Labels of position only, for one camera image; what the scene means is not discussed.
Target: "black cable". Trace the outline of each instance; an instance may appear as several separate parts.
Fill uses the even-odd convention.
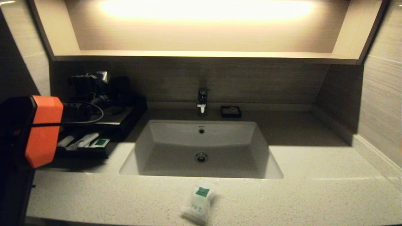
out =
[[[89,106],[95,107],[97,108],[97,110],[100,112],[100,117],[95,119],[95,120],[91,120],[91,121],[74,121],[74,122],[60,122],[60,123],[38,123],[38,124],[25,124],[25,127],[44,127],[44,126],[74,126],[74,125],[88,125],[88,124],[93,124],[96,123],[98,121],[100,121],[103,116],[104,113],[102,111],[102,109],[94,104],[91,104],[89,102],[86,101],[70,101],[68,103],[82,103],[82,104],[87,104]]]

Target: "soap dish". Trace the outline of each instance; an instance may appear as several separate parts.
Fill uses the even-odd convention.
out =
[[[242,116],[242,112],[237,106],[222,106],[221,113],[224,118],[240,118]]]

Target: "drain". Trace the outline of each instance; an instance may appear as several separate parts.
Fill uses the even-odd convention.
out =
[[[208,160],[208,155],[203,152],[197,153],[195,155],[195,160],[197,162],[206,162]]]

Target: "vanity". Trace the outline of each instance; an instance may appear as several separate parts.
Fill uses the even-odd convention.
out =
[[[378,165],[370,164],[360,153],[371,150],[350,147],[308,111],[242,113],[241,119],[226,119],[210,109],[201,118],[195,110],[149,109],[109,159],[55,160],[38,169],[27,221],[193,225],[179,210],[199,177],[135,175],[124,167],[148,121],[185,120],[255,122],[283,174],[265,179],[205,177],[217,184],[207,225],[402,223],[400,178],[377,170],[384,164],[380,156]]]

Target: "rectangular sink basin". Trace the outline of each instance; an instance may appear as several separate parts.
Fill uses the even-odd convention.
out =
[[[150,120],[125,175],[283,178],[255,122]]]

